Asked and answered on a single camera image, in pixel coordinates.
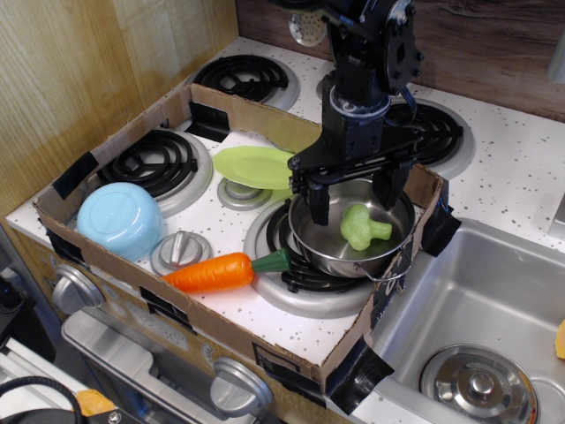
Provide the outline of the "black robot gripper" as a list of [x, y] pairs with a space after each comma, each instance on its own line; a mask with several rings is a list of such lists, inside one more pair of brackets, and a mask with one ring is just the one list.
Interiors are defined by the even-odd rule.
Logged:
[[395, 206], [416, 160], [421, 132], [409, 124], [417, 102], [405, 87], [399, 92], [401, 110], [392, 111], [392, 97], [383, 95], [371, 107], [346, 101], [331, 90], [322, 103], [320, 137], [288, 161], [293, 193], [308, 194], [313, 222], [328, 224], [332, 185], [358, 177], [373, 179], [373, 193], [385, 210]]

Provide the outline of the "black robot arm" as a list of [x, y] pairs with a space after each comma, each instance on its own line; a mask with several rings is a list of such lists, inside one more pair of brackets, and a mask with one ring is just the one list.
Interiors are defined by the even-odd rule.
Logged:
[[373, 181], [384, 209], [400, 197], [422, 139], [407, 88], [423, 56], [408, 1], [278, 1], [292, 12], [316, 12], [325, 23], [335, 63], [322, 96], [320, 137], [288, 162], [290, 188], [313, 222], [328, 224], [329, 187], [360, 177]]

